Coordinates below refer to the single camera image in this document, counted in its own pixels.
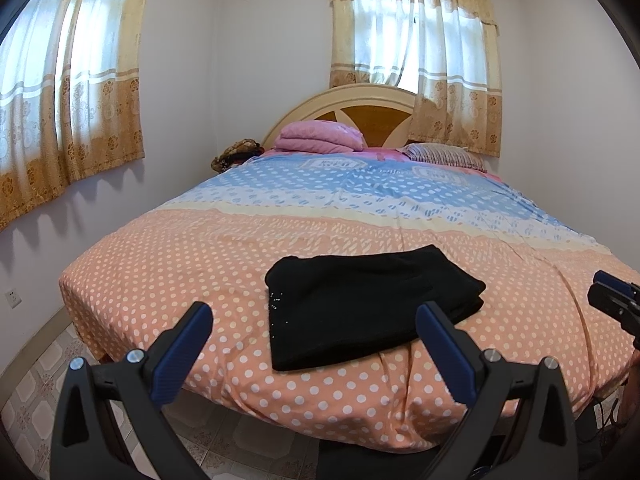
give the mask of polka dot bedspread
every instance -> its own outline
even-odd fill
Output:
[[[465,412],[423,343],[275,372],[264,276],[290,254],[428,244],[487,284],[484,307],[458,327],[510,360],[556,357],[576,412],[634,364],[632,338],[586,295],[597,270],[636,283],[638,273],[507,185],[428,164],[253,159],[105,237],[64,272],[60,287],[84,342],[96,357],[116,360],[149,348],[193,301],[204,301],[214,329],[188,389],[317,438],[411,452],[441,442]]]

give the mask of bed frame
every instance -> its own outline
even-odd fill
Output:
[[[264,138],[273,148],[280,131],[295,121],[325,120],[353,126],[370,148],[401,148],[407,142],[415,94],[387,85],[359,83],[332,88],[294,108]]]

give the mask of black cable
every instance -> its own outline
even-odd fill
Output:
[[[616,407],[618,406],[618,402],[620,401],[619,398],[616,397],[616,399],[613,401],[613,405],[611,407],[611,411],[609,412],[609,416],[607,417],[607,421],[602,425],[602,427],[604,428],[607,424],[611,423],[614,426],[617,425],[617,421],[614,419],[613,417],[613,412],[616,411]]]
[[[613,403],[613,407],[611,409],[611,413],[609,415],[609,418],[611,419],[612,426],[615,426],[619,430],[624,430],[626,428],[626,425],[628,424],[628,422],[618,422],[613,416],[613,413],[616,411],[616,406],[618,405],[618,401],[619,400],[620,399],[616,399],[615,402]]]
[[[602,422],[602,426],[599,430],[596,430],[596,434],[593,435],[591,438],[587,439],[587,440],[581,440],[580,437],[578,436],[578,443],[579,444],[590,444],[591,442],[593,442],[594,440],[596,440],[597,438],[600,437],[600,435],[602,434],[602,430],[604,430],[605,427],[605,422],[604,422],[604,408],[602,407],[602,401],[600,399],[595,399],[598,401],[598,406],[600,407],[600,420]]]

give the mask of wall outlet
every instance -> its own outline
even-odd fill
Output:
[[[22,303],[22,298],[18,296],[18,291],[12,288],[5,295],[7,302],[11,308],[15,308]]]

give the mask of curtain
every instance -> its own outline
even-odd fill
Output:
[[[491,0],[332,0],[332,6],[332,87],[408,88],[412,79],[411,142],[500,155],[502,85]]]
[[[145,153],[145,0],[31,0],[0,45],[0,230]]]

